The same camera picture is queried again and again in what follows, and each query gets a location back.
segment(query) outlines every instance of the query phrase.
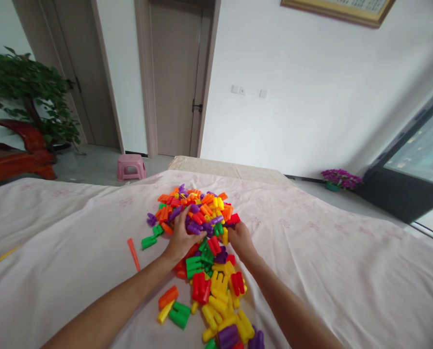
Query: pile of toy blocks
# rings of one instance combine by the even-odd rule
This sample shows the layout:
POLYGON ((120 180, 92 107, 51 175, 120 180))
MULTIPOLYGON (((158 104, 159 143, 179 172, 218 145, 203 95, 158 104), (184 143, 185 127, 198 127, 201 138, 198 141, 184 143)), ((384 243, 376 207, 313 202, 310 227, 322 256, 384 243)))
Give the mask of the pile of toy blocks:
POLYGON ((169 317, 185 329, 190 314, 195 314, 201 306, 208 325, 203 333, 206 349, 243 349, 246 343, 249 349, 264 349, 263 331, 257 331, 240 309, 240 299, 247 286, 242 273, 234 269, 235 256, 228 254, 225 246, 228 244, 227 228, 240 219, 233 214, 233 206, 224 202, 226 199, 224 192, 216 195, 210 191, 207 194, 199 190, 185 191, 183 184, 169 195, 163 194, 158 198, 161 205, 155 215, 147 214, 153 235, 142 240, 142 249, 155 244, 164 232, 171 235, 174 219, 187 206, 191 206, 185 220, 188 234, 207 232, 207 237, 193 245, 175 267, 177 277, 190 281, 192 307, 177 302, 179 292, 173 286, 159 300, 161 312, 158 322, 162 324, 169 317))

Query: picture frame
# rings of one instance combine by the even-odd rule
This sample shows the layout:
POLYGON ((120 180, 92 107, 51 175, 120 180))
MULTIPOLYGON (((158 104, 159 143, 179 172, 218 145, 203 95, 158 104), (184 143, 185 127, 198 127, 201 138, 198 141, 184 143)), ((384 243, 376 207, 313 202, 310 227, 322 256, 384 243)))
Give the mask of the picture frame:
POLYGON ((379 28, 396 0, 281 0, 281 6, 379 28))

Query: wooden chair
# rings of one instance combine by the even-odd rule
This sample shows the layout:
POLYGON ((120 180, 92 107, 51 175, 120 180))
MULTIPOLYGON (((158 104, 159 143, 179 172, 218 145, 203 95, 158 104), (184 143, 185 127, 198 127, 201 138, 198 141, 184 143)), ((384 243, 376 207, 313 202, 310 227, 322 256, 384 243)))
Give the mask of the wooden chair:
POLYGON ((0 119, 0 126, 17 133, 26 149, 22 151, 0 143, 0 181, 24 173, 49 180, 57 178, 52 168, 53 155, 45 148, 45 139, 34 126, 9 119, 0 119))

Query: potted plant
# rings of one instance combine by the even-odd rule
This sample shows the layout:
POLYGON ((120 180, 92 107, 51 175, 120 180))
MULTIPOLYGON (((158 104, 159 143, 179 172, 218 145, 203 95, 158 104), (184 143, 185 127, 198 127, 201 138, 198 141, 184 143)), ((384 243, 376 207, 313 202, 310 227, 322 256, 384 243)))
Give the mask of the potted plant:
POLYGON ((10 53, 0 54, 0 109, 34 125, 52 153, 55 145, 80 144, 79 122, 64 99, 66 80, 54 67, 29 59, 30 53, 18 55, 12 48, 5 48, 10 53), (40 117, 35 105, 43 107, 47 115, 40 117))
POLYGON ((331 191, 338 191, 339 189, 356 189, 359 183, 363 180, 359 176, 355 176, 346 170, 326 170, 321 173, 326 181, 326 188, 331 191))

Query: purple flowers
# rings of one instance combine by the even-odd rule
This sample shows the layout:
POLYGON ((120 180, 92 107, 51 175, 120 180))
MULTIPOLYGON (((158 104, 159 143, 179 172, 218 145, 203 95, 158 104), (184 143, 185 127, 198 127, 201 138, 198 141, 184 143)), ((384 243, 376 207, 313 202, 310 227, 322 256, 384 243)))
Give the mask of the purple flowers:
POLYGON ((359 176, 354 176, 346 170, 326 170, 321 173, 326 182, 332 185, 344 188, 344 189, 356 189, 358 183, 362 183, 363 180, 359 176))

